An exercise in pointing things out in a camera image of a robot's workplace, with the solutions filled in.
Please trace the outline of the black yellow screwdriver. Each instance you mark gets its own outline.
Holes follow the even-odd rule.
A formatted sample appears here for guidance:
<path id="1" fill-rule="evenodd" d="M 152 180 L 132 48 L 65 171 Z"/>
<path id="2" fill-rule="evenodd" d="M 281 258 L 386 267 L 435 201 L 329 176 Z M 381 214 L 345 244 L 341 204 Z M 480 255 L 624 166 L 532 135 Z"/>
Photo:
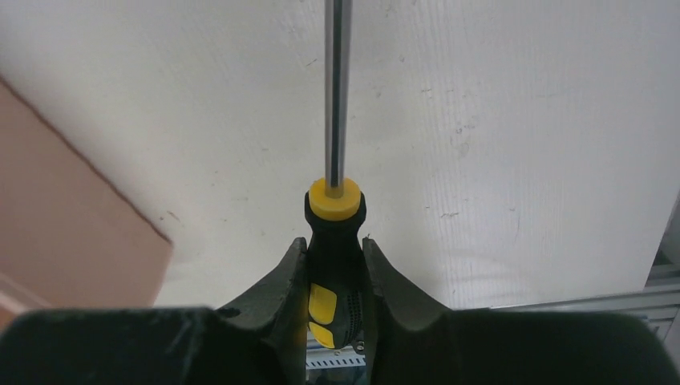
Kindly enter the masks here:
<path id="1" fill-rule="evenodd" d="M 309 329 L 327 349 L 350 345 L 362 329 L 358 230 L 365 198 L 345 175 L 350 80 L 351 1 L 327 1 L 325 11 L 325 173 L 306 194 L 312 230 L 308 246 Z"/>

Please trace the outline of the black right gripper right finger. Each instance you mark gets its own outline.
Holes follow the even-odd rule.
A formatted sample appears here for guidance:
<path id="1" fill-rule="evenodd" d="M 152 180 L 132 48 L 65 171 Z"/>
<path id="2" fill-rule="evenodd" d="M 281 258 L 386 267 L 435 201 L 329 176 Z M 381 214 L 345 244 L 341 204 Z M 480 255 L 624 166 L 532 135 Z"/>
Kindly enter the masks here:
<path id="1" fill-rule="evenodd" d="M 453 310 L 363 247 L 363 327 L 371 384 L 676 384 L 641 320 L 624 314 Z"/>

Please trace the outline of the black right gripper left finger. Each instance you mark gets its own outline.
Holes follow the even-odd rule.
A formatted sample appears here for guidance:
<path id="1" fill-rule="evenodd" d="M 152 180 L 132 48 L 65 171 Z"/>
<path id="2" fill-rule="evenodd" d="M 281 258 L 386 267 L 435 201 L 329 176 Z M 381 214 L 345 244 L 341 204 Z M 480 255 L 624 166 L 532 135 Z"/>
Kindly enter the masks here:
<path id="1" fill-rule="evenodd" d="M 1 335 L 4 384 L 303 384 L 306 241 L 226 305 L 34 310 Z"/>

